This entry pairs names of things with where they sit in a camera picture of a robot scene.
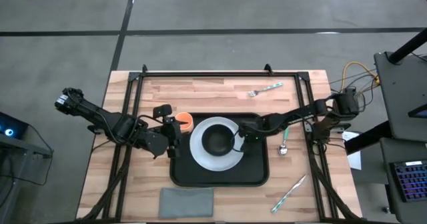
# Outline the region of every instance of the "concrete floor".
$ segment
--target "concrete floor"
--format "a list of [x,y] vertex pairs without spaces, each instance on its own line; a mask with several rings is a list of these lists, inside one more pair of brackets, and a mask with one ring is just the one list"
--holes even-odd
[[[0,0],[0,31],[119,30],[126,2]],[[426,0],[134,0],[129,29],[425,27],[426,8]],[[347,62],[374,68],[374,53],[394,51],[415,34],[126,37],[118,69],[139,70],[143,63],[151,70],[261,69],[269,63],[274,69],[325,69],[333,81]],[[36,126],[55,150],[47,184],[24,185],[14,222],[75,217],[93,135],[87,122],[59,113],[53,103],[62,88],[78,87],[100,105],[116,43],[117,37],[0,37],[0,111]],[[427,53],[427,46],[417,53]],[[348,75],[361,71],[351,67]],[[387,118],[381,90],[374,96],[351,130]],[[43,176],[44,168],[32,175]],[[396,221],[380,210],[387,204],[383,186],[365,183],[361,173],[354,177],[364,217]]]

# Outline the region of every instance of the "black bowl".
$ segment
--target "black bowl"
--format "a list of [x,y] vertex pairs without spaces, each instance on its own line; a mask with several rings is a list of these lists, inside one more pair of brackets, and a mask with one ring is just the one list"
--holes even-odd
[[225,125],[212,125],[203,132],[201,144],[210,155],[220,157],[233,149],[233,136],[232,130]]

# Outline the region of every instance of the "blue light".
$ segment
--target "blue light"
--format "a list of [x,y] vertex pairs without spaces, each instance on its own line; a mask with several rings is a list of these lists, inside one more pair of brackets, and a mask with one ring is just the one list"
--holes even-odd
[[6,134],[6,136],[10,137],[13,135],[13,130],[12,129],[6,129],[5,134]]

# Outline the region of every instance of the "black tray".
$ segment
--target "black tray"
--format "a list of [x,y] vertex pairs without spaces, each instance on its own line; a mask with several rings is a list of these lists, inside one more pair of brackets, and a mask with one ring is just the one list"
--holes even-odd
[[[237,124],[243,120],[253,120],[255,113],[191,113],[194,127],[210,117],[225,117]],[[245,152],[240,162],[226,171],[210,171],[200,166],[189,150],[190,135],[181,139],[180,157],[171,159],[169,176],[181,187],[258,187],[270,175],[268,167],[267,142],[254,145]]]

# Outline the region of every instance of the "white plate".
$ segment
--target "white plate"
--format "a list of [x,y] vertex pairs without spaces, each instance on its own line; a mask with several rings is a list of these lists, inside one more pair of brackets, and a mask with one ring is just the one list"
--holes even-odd
[[[209,154],[203,148],[203,145],[201,144],[201,136],[208,127],[217,124],[225,125],[233,134],[239,129],[239,126],[230,119],[223,117],[208,118],[199,123],[199,125],[197,125],[193,130],[189,139],[189,150],[191,151],[191,155],[193,155],[195,161],[205,169],[210,171],[225,171],[239,163],[240,159],[243,157],[243,153],[231,150],[229,153],[221,157],[216,157]],[[236,134],[234,137],[234,149],[240,150],[243,140],[244,139],[242,137],[239,137],[239,135]]]

